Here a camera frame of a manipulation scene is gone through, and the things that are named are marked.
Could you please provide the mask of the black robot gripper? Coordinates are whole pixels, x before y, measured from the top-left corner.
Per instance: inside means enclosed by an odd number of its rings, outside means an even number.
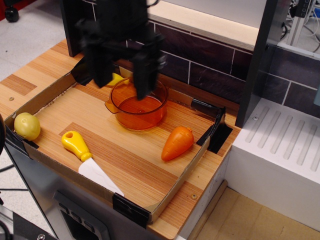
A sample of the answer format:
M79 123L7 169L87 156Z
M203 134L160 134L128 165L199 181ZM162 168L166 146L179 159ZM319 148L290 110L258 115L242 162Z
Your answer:
M143 44L132 58L137 99L143 100L156 88L159 70L167 60L160 50L164 38L149 27L148 9L158 3L157 0L97 0L95 20L77 22L89 73L100 88L113 79L109 52L117 53L126 40Z

